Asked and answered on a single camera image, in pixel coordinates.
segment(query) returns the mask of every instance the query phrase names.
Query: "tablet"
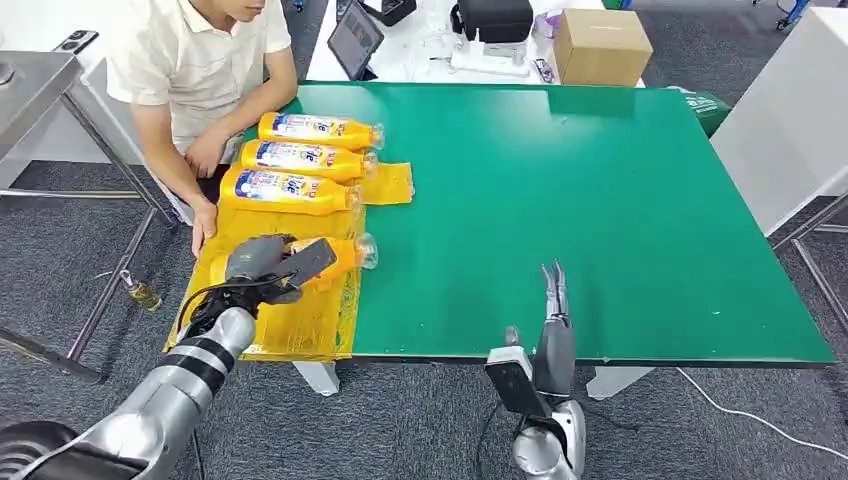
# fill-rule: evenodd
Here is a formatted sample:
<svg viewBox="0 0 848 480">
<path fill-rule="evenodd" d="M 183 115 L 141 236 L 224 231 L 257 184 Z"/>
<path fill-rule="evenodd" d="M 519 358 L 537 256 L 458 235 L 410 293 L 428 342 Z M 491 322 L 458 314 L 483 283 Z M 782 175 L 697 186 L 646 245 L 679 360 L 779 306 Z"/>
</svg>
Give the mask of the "tablet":
<svg viewBox="0 0 848 480">
<path fill-rule="evenodd" d="M 357 0 L 348 2 L 327 45 L 351 80 L 363 80 L 371 55 L 384 35 Z"/>
</svg>

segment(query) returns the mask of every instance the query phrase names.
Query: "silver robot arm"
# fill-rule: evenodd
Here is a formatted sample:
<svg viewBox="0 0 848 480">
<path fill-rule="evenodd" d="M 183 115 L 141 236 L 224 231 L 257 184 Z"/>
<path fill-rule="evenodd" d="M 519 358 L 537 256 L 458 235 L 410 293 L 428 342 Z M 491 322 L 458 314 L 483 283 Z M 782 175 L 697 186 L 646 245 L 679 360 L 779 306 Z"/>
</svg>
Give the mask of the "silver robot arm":
<svg viewBox="0 0 848 480">
<path fill-rule="evenodd" d="M 299 287 L 336 260 L 326 241 L 290 255 L 286 246 L 291 240 L 258 237 L 237 248 L 228 259 L 229 280 L 208 289 L 177 345 L 130 396 L 85 433 L 58 448 L 51 446 L 11 478 L 168 478 L 236 359 L 253 343 L 259 304 L 296 301 Z"/>
<path fill-rule="evenodd" d="M 546 315 L 533 362 L 514 328 L 506 346 L 492 349 L 486 373 L 507 410 L 522 414 L 512 444 L 515 463 L 528 480 L 579 480 L 586 457 L 586 422 L 572 396 L 575 348 L 568 316 L 565 274 L 554 261 L 542 266 Z"/>
<path fill-rule="evenodd" d="M 171 349 L 109 416 L 14 478 L 168 478 L 235 359 L 253 342 L 254 324 L 247 310 L 228 308 L 209 332 Z"/>
</svg>

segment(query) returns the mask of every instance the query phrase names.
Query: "green tabletop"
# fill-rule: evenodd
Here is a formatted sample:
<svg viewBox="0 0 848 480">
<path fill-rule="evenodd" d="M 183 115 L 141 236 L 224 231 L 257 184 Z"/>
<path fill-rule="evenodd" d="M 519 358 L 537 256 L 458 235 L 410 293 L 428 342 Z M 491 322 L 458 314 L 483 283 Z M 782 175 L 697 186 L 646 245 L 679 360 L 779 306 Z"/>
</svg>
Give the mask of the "green tabletop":
<svg viewBox="0 0 848 480">
<path fill-rule="evenodd" d="M 558 258 L 582 362 L 833 361 L 676 91 L 309 82 L 287 111 L 382 123 L 412 163 L 412 203 L 368 209 L 354 355 L 532 347 Z"/>
</svg>

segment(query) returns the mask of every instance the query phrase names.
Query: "man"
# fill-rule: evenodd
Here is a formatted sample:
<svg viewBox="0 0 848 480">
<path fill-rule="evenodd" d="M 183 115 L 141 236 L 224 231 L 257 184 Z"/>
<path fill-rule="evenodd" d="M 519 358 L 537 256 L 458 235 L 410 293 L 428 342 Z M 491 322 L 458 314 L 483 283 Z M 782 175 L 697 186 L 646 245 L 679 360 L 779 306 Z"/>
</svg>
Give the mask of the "man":
<svg viewBox="0 0 848 480">
<path fill-rule="evenodd" d="M 219 163 L 231 161 L 242 130 L 297 93 L 291 37 L 281 0 L 129 4 L 107 59 L 107 91 L 130 104 L 148 166 L 191 207 L 197 256 L 217 216 L 217 186 L 201 187 L 220 181 Z"/>
</svg>

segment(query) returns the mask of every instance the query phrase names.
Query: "man's arm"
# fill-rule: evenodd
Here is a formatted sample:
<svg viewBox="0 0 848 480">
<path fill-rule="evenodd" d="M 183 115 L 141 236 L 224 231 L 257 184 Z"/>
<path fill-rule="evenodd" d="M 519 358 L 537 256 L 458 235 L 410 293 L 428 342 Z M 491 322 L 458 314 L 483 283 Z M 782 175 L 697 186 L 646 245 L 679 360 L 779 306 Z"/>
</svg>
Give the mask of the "man's arm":
<svg viewBox="0 0 848 480">
<path fill-rule="evenodd" d="M 130 105 L 147 166 L 194 210 L 191 250 L 215 235 L 217 210 L 200 190 L 197 179 L 171 139 L 171 109 L 166 105 Z"/>
<path fill-rule="evenodd" d="M 291 47 L 266 53 L 265 65 L 270 78 L 250 92 L 235 110 L 213 122 L 186 150 L 186 159 L 198 176 L 212 176 L 230 137 L 256 123 L 263 113 L 279 110 L 297 94 Z"/>
</svg>

